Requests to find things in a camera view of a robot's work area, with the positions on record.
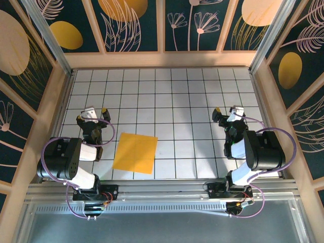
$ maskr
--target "floral line drawing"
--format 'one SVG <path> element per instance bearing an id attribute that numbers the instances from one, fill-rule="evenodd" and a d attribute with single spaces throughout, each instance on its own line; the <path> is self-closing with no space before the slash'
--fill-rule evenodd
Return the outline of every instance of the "floral line drawing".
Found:
<path id="1" fill-rule="evenodd" d="M 106 18 L 102 13 L 101 16 L 106 26 L 105 47 L 109 52 L 129 52 L 134 47 L 135 52 L 141 45 L 141 25 L 134 9 L 129 8 L 124 1 L 125 13 L 117 0 L 102 1 L 105 12 L 108 13 Z"/>
<path id="2" fill-rule="evenodd" d="M 282 44 L 284 47 L 296 43 L 299 52 L 316 53 L 324 44 L 324 0 L 313 0 L 308 14 L 297 21 L 293 27 L 307 18 L 309 26 L 305 27 L 296 40 Z"/>
<path id="3" fill-rule="evenodd" d="M 205 13 L 203 18 L 201 18 L 201 12 L 196 13 L 194 14 L 194 22 L 198 33 L 197 51 L 199 51 L 200 35 L 218 31 L 220 29 L 220 25 L 217 24 L 217 13 Z"/>
<path id="4" fill-rule="evenodd" d="M 185 21 L 185 17 L 183 16 L 183 13 L 182 14 L 176 13 L 174 15 L 173 15 L 173 13 L 169 13 L 168 14 L 168 21 L 169 21 L 169 23 L 171 25 L 171 28 L 172 28 L 174 46 L 176 48 L 176 51 L 178 51 L 177 43 L 176 43 L 176 36 L 175 36 L 174 30 L 176 28 L 181 28 L 181 27 L 187 26 L 188 22 Z"/>
<path id="5" fill-rule="evenodd" d="M 307 108 L 297 110 L 291 121 L 299 142 L 303 144 L 303 152 L 324 150 L 324 97 Z M 298 131 L 297 126 L 302 126 L 304 131 Z"/>
<path id="6" fill-rule="evenodd" d="M 191 17 L 192 17 L 193 7 L 198 5 L 218 4 L 221 3 L 222 1 L 223 0 L 189 0 L 191 7 L 190 7 L 189 23 L 188 23 L 188 51 L 190 51 L 190 27 L 191 27 Z"/>

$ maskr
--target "white tile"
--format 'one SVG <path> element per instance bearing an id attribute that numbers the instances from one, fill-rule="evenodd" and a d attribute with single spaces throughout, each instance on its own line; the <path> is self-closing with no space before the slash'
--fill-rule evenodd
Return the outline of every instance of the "white tile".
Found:
<path id="1" fill-rule="evenodd" d="M 172 81 L 172 93 L 188 93 L 188 81 Z"/>
<path id="2" fill-rule="evenodd" d="M 140 80 L 155 80 L 155 69 L 141 69 Z"/>
<path id="3" fill-rule="evenodd" d="M 190 107 L 207 107 L 206 94 L 190 94 Z"/>
<path id="4" fill-rule="evenodd" d="M 95 109 L 101 109 L 104 95 L 88 95 L 86 107 L 93 106 Z"/>
<path id="5" fill-rule="evenodd" d="M 139 94 L 155 94 L 155 81 L 140 81 Z"/>
<path id="6" fill-rule="evenodd" d="M 225 139 L 220 139 L 220 140 L 213 140 L 214 142 L 214 151 L 215 151 L 215 156 L 216 158 L 224 158 L 226 157 L 224 155 L 224 144 L 225 144 Z"/>
<path id="7" fill-rule="evenodd" d="M 173 140 L 173 124 L 155 124 L 155 136 L 159 140 Z"/>
<path id="8" fill-rule="evenodd" d="M 154 137 L 155 125 L 154 124 L 137 124 L 136 134 Z"/>
<path id="9" fill-rule="evenodd" d="M 190 107 L 188 94 L 172 94 L 173 107 Z"/>
<path id="10" fill-rule="evenodd" d="M 138 82 L 123 82 L 122 94 L 138 94 Z"/>
<path id="11" fill-rule="evenodd" d="M 172 108 L 155 109 L 155 123 L 172 123 Z"/>
<path id="12" fill-rule="evenodd" d="M 119 124 L 134 124 L 136 123 L 137 109 L 120 109 Z"/>
<path id="13" fill-rule="evenodd" d="M 192 139 L 191 123 L 174 124 L 174 139 L 175 140 Z"/>
<path id="14" fill-rule="evenodd" d="M 217 68 L 203 68 L 204 80 L 219 80 Z"/>
<path id="15" fill-rule="evenodd" d="M 197 178 L 195 159 L 176 159 L 176 174 L 179 179 Z"/>
<path id="16" fill-rule="evenodd" d="M 132 171 L 122 171 L 122 170 L 113 170 L 112 179 L 113 180 L 132 180 L 133 179 Z"/>
<path id="17" fill-rule="evenodd" d="M 156 179 L 175 179 L 175 161 L 174 159 L 156 159 L 155 160 L 155 178 Z"/>
<path id="18" fill-rule="evenodd" d="M 110 142 L 103 147 L 101 159 L 114 159 L 115 158 L 116 142 Z"/>
<path id="19" fill-rule="evenodd" d="M 221 84 L 219 80 L 205 80 L 206 93 L 221 93 Z"/>
<path id="20" fill-rule="evenodd" d="M 197 178 L 217 178 L 216 161 L 214 158 L 196 159 Z"/>
<path id="21" fill-rule="evenodd" d="M 121 124 L 118 125 L 117 141 L 122 133 L 136 134 L 136 124 Z"/>
<path id="22" fill-rule="evenodd" d="M 123 81 L 123 69 L 111 69 L 108 71 L 107 81 Z"/>
<path id="23" fill-rule="evenodd" d="M 113 160 L 96 161 L 93 164 L 92 173 L 99 176 L 101 181 L 108 181 L 112 179 L 112 164 Z"/>
<path id="24" fill-rule="evenodd" d="M 118 129 L 118 125 L 116 124 L 112 124 L 113 127 L 115 128 L 115 136 L 113 136 L 113 129 L 111 126 L 107 126 L 106 128 L 103 128 L 102 131 L 102 141 L 107 142 L 110 141 L 112 139 L 112 141 L 116 141 L 116 131 Z"/>
<path id="25" fill-rule="evenodd" d="M 138 81 L 139 73 L 140 73 L 139 69 L 125 69 L 124 81 Z"/>
<path id="26" fill-rule="evenodd" d="M 154 108 L 155 95 L 138 95 L 138 108 Z"/>
<path id="27" fill-rule="evenodd" d="M 170 93 L 172 93 L 171 81 L 155 82 L 155 93 L 156 94 L 170 94 Z"/>
<path id="28" fill-rule="evenodd" d="M 135 180 L 153 180 L 154 179 L 154 168 L 152 169 L 152 174 L 143 174 L 134 172 L 134 179 Z"/>
<path id="29" fill-rule="evenodd" d="M 258 107 L 244 107 L 244 114 L 262 122 L 262 116 Z"/>
<path id="30" fill-rule="evenodd" d="M 106 89 L 106 82 L 90 83 L 89 95 L 103 95 Z"/>
<path id="31" fill-rule="evenodd" d="M 250 79 L 250 74 L 247 67 L 234 68 L 234 74 L 236 79 Z"/>
<path id="32" fill-rule="evenodd" d="M 235 80 L 221 80 L 223 93 L 238 93 Z"/>
<path id="33" fill-rule="evenodd" d="M 155 95 L 155 106 L 157 108 L 172 107 L 172 95 L 171 94 Z"/>
<path id="34" fill-rule="evenodd" d="M 216 164 L 219 178 L 224 178 L 229 171 L 237 169 L 234 159 L 217 158 Z"/>
<path id="35" fill-rule="evenodd" d="M 194 139 L 211 139 L 211 125 L 210 123 L 195 123 L 192 124 Z"/>
<path id="36" fill-rule="evenodd" d="M 122 82 L 107 82 L 105 94 L 120 95 L 122 93 Z"/>
<path id="37" fill-rule="evenodd" d="M 119 118 L 119 109 L 108 109 L 111 118 L 111 124 L 117 124 Z"/>
<path id="38" fill-rule="evenodd" d="M 67 110 L 65 119 L 64 119 L 64 124 L 65 125 L 75 125 L 76 124 L 76 118 L 78 115 L 81 114 L 82 110 Z"/>
<path id="39" fill-rule="evenodd" d="M 218 123 L 211 123 L 213 139 L 225 139 L 225 129 Z"/>
<path id="40" fill-rule="evenodd" d="M 91 82 L 106 82 L 108 70 L 93 70 Z"/>
<path id="41" fill-rule="evenodd" d="M 172 80 L 187 80 L 187 70 L 185 68 L 171 69 Z"/>
<path id="42" fill-rule="evenodd" d="M 173 118 L 175 123 L 190 123 L 191 122 L 190 108 L 174 108 Z"/>
<path id="43" fill-rule="evenodd" d="M 174 158 L 174 141 L 158 141 L 155 158 Z"/>
<path id="44" fill-rule="evenodd" d="M 240 97 L 243 106 L 258 106 L 258 101 L 254 93 L 242 93 Z"/>
<path id="45" fill-rule="evenodd" d="M 232 68 L 218 68 L 218 73 L 220 80 L 235 79 Z"/>
<path id="46" fill-rule="evenodd" d="M 84 109 L 87 95 L 71 95 L 68 109 Z"/>
<path id="47" fill-rule="evenodd" d="M 187 68 L 188 80 L 203 80 L 201 68 Z"/>
<path id="48" fill-rule="evenodd" d="M 155 80 L 171 80 L 171 70 L 167 68 L 156 69 Z"/>
<path id="49" fill-rule="evenodd" d="M 92 173 L 93 161 L 79 161 L 79 167 L 88 173 Z"/>
<path id="50" fill-rule="evenodd" d="M 263 127 L 259 123 L 248 123 L 248 127 L 249 127 L 249 130 L 252 130 L 252 131 L 258 131 L 258 130 L 263 129 Z"/>
<path id="51" fill-rule="evenodd" d="M 191 117 L 193 123 L 210 122 L 207 108 L 191 108 Z"/>
<path id="52" fill-rule="evenodd" d="M 75 82 L 90 82 L 92 70 L 78 70 L 76 73 Z"/>
<path id="53" fill-rule="evenodd" d="M 154 109 L 138 109 L 137 123 L 154 123 Z"/>
<path id="54" fill-rule="evenodd" d="M 121 108 L 136 108 L 138 95 L 122 95 L 120 107 Z"/>
<path id="55" fill-rule="evenodd" d="M 192 140 L 175 141 L 176 158 L 194 158 L 194 148 Z"/>
<path id="56" fill-rule="evenodd" d="M 237 86 L 238 86 L 238 91 L 240 93 L 254 93 L 254 89 L 252 86 L 251 80 L 236 80 Z"/>
<path id="57" fill-rule="evenodd" d="M 105 95 L 103 101 L 103 107 L 106 108 L 119 108 L 120 106 L 120 95 Z"/>
<path id="58" fill-rule="evenodd" d="M 90 83 L 74 83 L 72 94 L 73 95 L 87 95 Z"/>
<path id="59" fill-rule="evenodd" d="M 203 80 L 188 81 L 189 93 L 205 93 Z"/>
<path id="60" fill-rule="evenodd" d="M 241 105 L 241 99 L 238 93 L 223 94 L 225 106 L 233 107 L 234 105 Z"/>
<path id="61" fill-rule="evenodd" d="M 206 94 L 208 107 L 224 107 L 223 95 L 221 93 Z"/>
<path id="62" fill-rule="evenodd" d="M 194 152 L 196 158 L 214 158 L 214 147 L 212 140 L 195 140 Z"/>

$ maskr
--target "dark teal wallpaper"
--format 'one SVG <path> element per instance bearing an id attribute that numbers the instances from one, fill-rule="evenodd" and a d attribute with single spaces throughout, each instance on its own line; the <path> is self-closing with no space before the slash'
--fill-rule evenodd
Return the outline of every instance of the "dark teal wallpaper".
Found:
<path id="1" fill-rule="evenodd" d="M 310 0 L 269 65 L 286 108 L 324 72 L 323 13 L 324 3 Z"/>
<path id="2" fill-rule="evenodd" d="M 157 51 L 155 0 L 91 3 L 107 52 Z"/>
<path id="3" fill-rule="evenodd" d="M 8 1 L 0 20 L 0 78 L 37 110 L 53 67 Z"/>
<path id="4" fill-rule="evenodd" d="M 0 180 L 8 183 L 25 147 L 33 119 L 0 91 Z"/>
<path id="5" fill-rule="evenodd" d="M 323 94 L 324 87 L 290 117 L 313 180 L 324 176 Z"/>
<path id="6" fill-rule="evenodd" d="M 216 50 L 229 0 L 191 3 L 166 0 L 166 51 Z"/>

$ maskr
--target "yellow cloth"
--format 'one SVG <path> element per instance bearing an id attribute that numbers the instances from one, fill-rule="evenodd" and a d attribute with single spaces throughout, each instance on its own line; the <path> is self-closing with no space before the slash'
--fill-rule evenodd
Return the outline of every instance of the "yellow cloth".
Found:
<path id="1" fill-rule="evenodd" d="M 113 169 L 152 174 L 157 137 L 122 133 Z"/>

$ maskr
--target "purple cable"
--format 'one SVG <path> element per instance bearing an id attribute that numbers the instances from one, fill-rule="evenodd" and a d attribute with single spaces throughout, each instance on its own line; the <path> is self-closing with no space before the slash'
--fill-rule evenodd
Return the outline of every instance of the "purple cable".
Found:
<path id="1" fill-rule="evenodd" d="M 78 218 L 81 218 L 81 219 L 88 219 L 86 216 L 79 215 L 75 211 L 73 211 L 73 209 L 72 209 L 72 207 L 71 207 L 71 205 L 69 203 L 69 185 L 66 186 L 65 201 L 66 201 L 66 204 L 67 204 L 68 208 L 70 209 L 70 211 L 72 212 L 73 215 L 75 215 L 75 216 L 77 216 Z"/>
<path id="2" fill-rule="evenodd" d="M 259 192 L 261 192 L 261 195 L 262 195 L 262 206 L 261 206 L 261 208 L 257 212 L 255 212 L 254 214 L 251 214 L 251 215 L 248 215 L 248 216 L 232 215 L 233 217 L 235 217 L 235 218 L 244 218 L 244 219 L 252 218 L 252 217 L 258 215 L 259 213 L 261 213 L 261 211 L 263 210 L 264 203 L 265 203 L 265 198 L 264 198 L 263 191 L 259 187 L 255 186 L 255 185 L 250 184 L 250 186 L 254 187 L 255 189 L 259 190 Z"/>
<path id="3" fill-rule="evenodd" d="M 247 117 L 247 116 L 241 116 L 241 115 L 236 114 L 235 112 L 234 112 L 233 114 L 234 114 L 234 115 L 237 115 L 238 117 L 241 117 L 241 118 L 243 118 L 243 119 L 253 120 L 253 121 L 255 121 L 255 122 L 261 124 L 261 126 L 264 128 L 264 124 L 263 124 L 262 122 L 260 122 L 259 120 L 257 120 L 257 119 L 254 119 L 254 118 L 251 118 L 251 117 Z"/>

